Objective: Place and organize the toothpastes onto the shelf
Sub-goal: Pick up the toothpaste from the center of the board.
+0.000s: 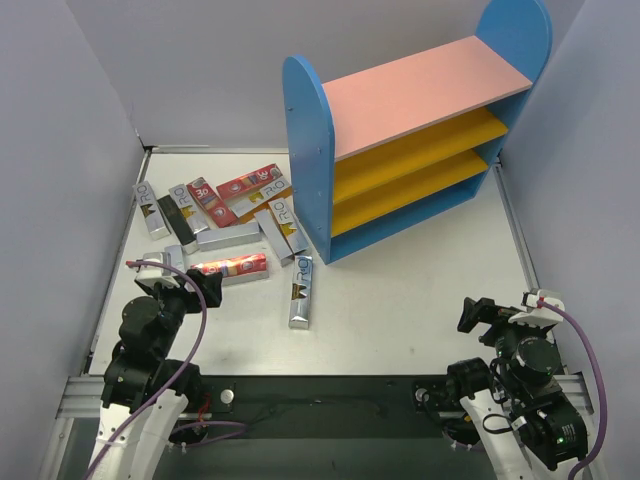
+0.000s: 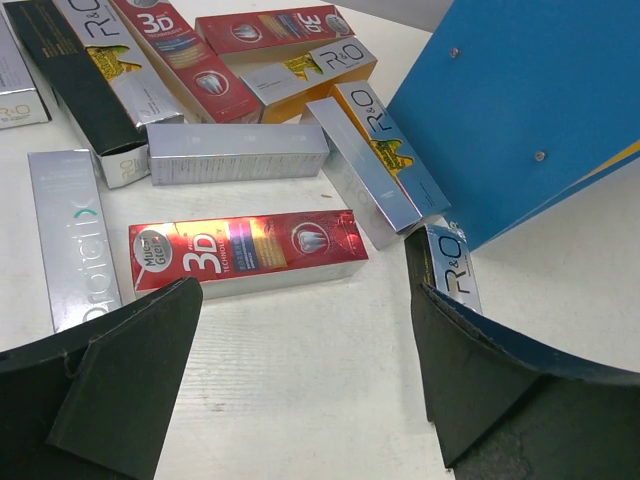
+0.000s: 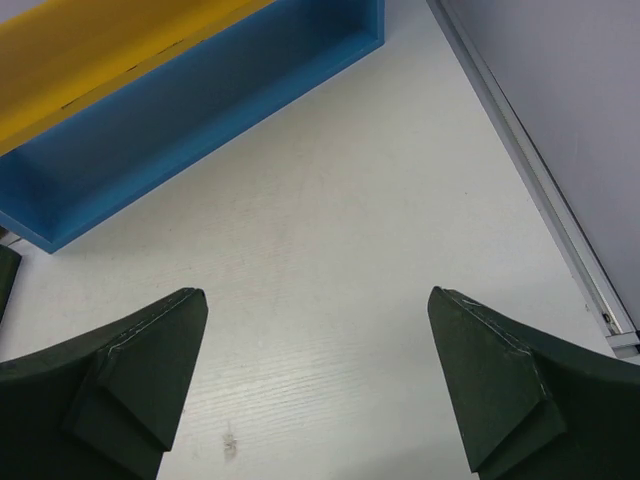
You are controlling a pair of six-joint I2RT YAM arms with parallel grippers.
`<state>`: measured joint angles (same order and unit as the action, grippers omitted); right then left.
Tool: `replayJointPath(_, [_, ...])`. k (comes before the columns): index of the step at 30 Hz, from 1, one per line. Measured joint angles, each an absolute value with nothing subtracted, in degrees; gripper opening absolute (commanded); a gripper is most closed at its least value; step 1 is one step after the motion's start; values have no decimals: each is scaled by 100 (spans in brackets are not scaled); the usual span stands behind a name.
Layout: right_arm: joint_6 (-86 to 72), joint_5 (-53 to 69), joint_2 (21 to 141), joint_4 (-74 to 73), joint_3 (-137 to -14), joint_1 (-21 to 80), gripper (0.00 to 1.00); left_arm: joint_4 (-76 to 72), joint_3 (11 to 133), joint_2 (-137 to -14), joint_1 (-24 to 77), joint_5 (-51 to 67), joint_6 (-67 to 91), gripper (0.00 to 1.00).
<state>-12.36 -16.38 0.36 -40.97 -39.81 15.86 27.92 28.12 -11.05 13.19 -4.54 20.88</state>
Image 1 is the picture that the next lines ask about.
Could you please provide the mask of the silver RO toothpaste box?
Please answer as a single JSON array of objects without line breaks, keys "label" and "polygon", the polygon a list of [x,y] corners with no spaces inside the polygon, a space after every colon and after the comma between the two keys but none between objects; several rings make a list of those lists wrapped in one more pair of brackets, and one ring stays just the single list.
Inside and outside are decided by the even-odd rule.
[{"label": "silver RO toothpaste box", "polygon": [[148,181],[142,181],[133,187],[136,203],[140,208],[147,231],[152,240],[159,240],[170,235],[169,227],[159,208],[155,193]]}]

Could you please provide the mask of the silver RO box table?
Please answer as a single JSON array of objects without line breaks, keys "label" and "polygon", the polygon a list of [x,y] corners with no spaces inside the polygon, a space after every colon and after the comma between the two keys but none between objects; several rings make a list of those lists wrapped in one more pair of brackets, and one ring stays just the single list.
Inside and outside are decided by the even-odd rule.
[{"label": "silver RO box table", "polygon": [[309,329],[313,259],[308,255],[294,257],[291,304],[288,319],[290,329]]}]

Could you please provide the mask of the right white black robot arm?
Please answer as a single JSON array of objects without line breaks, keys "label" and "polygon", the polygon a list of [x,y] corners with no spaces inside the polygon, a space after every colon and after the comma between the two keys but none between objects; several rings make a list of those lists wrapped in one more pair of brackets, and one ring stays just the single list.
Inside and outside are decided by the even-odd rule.
[{"label": "right white black robot arm", "polygon": [[[548,335],[563,322],[580,338],[596,381],[594,438],[555,377],[561,361]],[[450,365],[444,398],[465,412],[497,478],[582,478],[599,455],[608,426],[602,373],[585,332],[561,300],[539,289],[525,293],[520,308],[465,298],[458,331],[469,333],[480,323],[489,328],[479,340],[495,357]]]}]

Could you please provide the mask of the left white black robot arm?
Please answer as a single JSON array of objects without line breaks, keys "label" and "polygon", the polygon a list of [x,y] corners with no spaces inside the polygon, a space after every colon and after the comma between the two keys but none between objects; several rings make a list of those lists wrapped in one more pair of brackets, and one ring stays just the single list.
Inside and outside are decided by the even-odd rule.
[{"label": "left white black robot arm", "polygon": [[202,401],[200,369],[192,359],[206,320],[184,360],[168,355],[187,315],[206,317],[221,305],[223,276],[198,269],[174,274],[172,285],[143,286],[142,295],[122,309],[87,479],[151,478],[180,414]]}]

